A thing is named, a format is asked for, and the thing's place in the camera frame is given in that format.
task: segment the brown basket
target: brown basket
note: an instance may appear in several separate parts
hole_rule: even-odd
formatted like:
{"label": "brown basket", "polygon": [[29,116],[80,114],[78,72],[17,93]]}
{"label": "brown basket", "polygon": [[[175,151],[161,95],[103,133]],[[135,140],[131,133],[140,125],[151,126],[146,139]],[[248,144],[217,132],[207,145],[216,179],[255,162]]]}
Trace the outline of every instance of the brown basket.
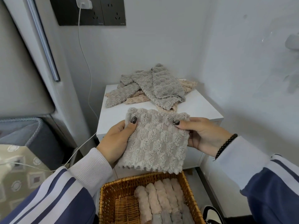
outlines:
{"label": "brown basket", "polygon": [[196,224],[205,224],[184,172],[181,172],[178,175],[152,172],[106,183],[101,188],[99,211],[100,223],[140,224],[138,200],[134,197],[136,187],[139,185],[145,187],[149,183],[154,183],[155,181],[165,178],[178,179],[193,220]]}

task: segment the person's left hand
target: person's left hand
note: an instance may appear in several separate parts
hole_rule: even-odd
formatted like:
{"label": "person's left hand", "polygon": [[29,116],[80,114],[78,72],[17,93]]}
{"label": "person's left hand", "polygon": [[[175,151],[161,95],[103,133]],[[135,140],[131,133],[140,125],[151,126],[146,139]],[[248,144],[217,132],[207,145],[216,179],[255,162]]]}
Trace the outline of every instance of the person's left hand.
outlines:
{"label": "person's left hand", "polygon": [[113,166],[114,162],[117,161],[125,151],[129,136],[135,131],[136,127],[136,117],[132,118],[126,128],[125,121],[122,120],[110,128],[97,146],[97,150],[102,153],[111,166]]}

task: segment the white cuff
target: white cuff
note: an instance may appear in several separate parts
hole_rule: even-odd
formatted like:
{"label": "white cuff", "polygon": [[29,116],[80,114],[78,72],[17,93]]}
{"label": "white cuff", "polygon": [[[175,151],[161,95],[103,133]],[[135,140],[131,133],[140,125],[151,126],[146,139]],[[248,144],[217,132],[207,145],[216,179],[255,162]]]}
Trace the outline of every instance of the white cuff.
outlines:
{"label": "white cuff", "polygon": [[92,148],[68,171],[88,190],[91,196],[112,176],[113,171],[105,157]]}
{"label": "white cuff", "polygon": [[270,157],[241,136],[220,154],[216,162],[227,176],[244,189],[253,175],[259,173]]}

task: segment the white cable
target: white cable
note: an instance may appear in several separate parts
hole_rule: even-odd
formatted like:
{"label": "white cable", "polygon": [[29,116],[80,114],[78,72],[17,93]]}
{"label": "white cable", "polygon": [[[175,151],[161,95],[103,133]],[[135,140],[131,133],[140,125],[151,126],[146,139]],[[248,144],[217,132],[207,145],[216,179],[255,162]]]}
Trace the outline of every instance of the white cable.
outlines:
{"label": "white cable", "polygon": [[[86,142],[88,142],[90,139],[93,138],[93,136],[95,136],[96,133],[94,135],[92,135]],[[86,143],[84,142],[79,148],[77,148],[77,150],[73,153],[73,155],[69,158],[69,160],[66,162],[66,164],[71,160],[71,158],[77,153],[77,151]],[[44,170],[44,169],[40,169],[40,168],[37,168],[37,167],[34,167],[34,166],[31,166],[31,165],[28,165],[28,164],[24,164],[24,163],[18,163],[18,162],[7,162],[7,163],[0,163],[0,165],[4,165],[4,164],[19,164],[19,165],[23,165],[23,166],[27,166],[27,167],[32,167],[32,168],[35,168],[35,169],[39,169],[39,170],[42,170],[42,171],[56,171],[56,170]]]}
{"label": "white cable", "polygon": [[82,49],[82,46],[81,46],[81,42],[80,42],[80,33],[79,33],[79,29],[80,29],[80,15],[81,15],[81,7],[82,7],[82,3],[80,5],[80,9],[79,9],[79,19],[78,19],[78,39],[79,39],[79,45],[80,45],[80,48],[81,48],[81,51],[82,51],[82,54],[83,54],[83,57],[84,57],[84,60],[86,62],[86,65],[88,67],[88,71],[89,71],[89,75],[90,75],[90,89],[89,89],[89,93],[88,93],[88,105],[90,107],[90,109],[93,111],[93,113],[95,114],[95,116],[97,117],[97,119],[99,120],[97,114],[95,113],[95,111],[92,109],[92,107],[90,106],[90,103],[89,103],[89,97],[90,97],[90,93],[91,93],[91,90],[92,90],[92,74],[90,72],[90,68],[89,68],[89,65],[87,63],[87,60],[85,58],[85,55],[84,55],[84,52],[83,52],[83,49]]}

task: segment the bracelet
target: bracelet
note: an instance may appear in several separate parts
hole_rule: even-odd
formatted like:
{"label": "bracelet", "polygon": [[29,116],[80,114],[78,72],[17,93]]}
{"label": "bracelet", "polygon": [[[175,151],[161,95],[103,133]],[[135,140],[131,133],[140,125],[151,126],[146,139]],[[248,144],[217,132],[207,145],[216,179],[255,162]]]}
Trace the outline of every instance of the bracelet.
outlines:
{"label": "bracelet", "polygon": [[215,159],[217,159],[217,158],[220,156],[220,154],[226,149],[226,147],[228,147],[228,145],[229,145],[234,139],[237,138],[237,136],[238,136],[238,135],[237,135],[236,133],[234,133],[234,135],[231,136],[230,139],[228,139],[228,140],[226,141],[226,143],[223,144],[223,146],[221,146],[221,148],[218,150],[218,152],[217,152],[217,154],[216,154],[216,156],[215,156]]}

